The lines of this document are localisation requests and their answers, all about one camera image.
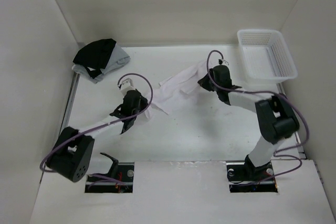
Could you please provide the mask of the white tank top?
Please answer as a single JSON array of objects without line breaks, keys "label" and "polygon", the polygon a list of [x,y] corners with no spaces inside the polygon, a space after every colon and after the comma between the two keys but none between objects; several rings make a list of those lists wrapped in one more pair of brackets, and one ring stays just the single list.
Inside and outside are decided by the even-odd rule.
[{"label": "white tank top", "polygon": [[153,90],[153,96],[150,93],[145,96],[152,101],[150,108],[144,113],[146,119],[153,118],[154,109],[169,115],[173,111],[196,103],[200,91],[197,82],[206,74],[206,61],[203,60],[161,81],[159,87]]}]

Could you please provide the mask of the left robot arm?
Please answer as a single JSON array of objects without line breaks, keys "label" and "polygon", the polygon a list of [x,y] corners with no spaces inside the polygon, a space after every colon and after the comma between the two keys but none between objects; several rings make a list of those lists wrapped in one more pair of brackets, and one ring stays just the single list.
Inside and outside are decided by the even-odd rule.
[{"label": "left robot arm", "polygon": [[88,129],[68,126],[62,130],[52,151],[43,159],[41,167],[47,172],[57,173],[76,183],[89,174],[95,140],[101,133],[109,131],[119,136],[133,127],[138,115],[149,108],[153,97],[145,98],[137,89],[129,90],[123,102],[109,116]]}]

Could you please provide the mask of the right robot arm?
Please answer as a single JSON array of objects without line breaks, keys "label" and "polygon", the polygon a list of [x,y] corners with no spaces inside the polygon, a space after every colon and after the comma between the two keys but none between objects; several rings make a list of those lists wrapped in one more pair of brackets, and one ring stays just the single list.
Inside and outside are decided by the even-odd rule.
[{"label": "right robot arm", "polygon": [[299,130],[299,121],[292,107],[277,94],[256,94],[232,84],[229,68],[218,65],[209,69],[198,85],[216,92],[223,103],[239,107],[257,115],[260,139],[245,157],[244,163],[227,169],[230,182],[256,182],[272,176],[271,158],[282,143]]}]

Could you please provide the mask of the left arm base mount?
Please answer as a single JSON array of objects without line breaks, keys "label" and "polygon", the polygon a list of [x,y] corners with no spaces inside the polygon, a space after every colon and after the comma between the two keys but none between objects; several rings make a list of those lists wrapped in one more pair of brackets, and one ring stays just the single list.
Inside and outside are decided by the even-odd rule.
[{"label": "left arm base mount", "polygon": [[135,163],[120,162],[107,153],[100,153],[91,159],[85,193],[132,193],[134,170]]}]

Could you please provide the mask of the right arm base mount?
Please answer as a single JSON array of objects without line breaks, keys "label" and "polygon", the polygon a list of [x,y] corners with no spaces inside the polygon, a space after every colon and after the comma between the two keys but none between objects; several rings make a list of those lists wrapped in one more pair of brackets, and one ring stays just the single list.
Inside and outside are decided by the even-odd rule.
[{"label": "right arm base mount", "polygon": [[265,180],[274,174],[271,162],[249,171],[244,162],[227,163],[227,179],[231,193],[277,193],[277,183],[274,178]]}]

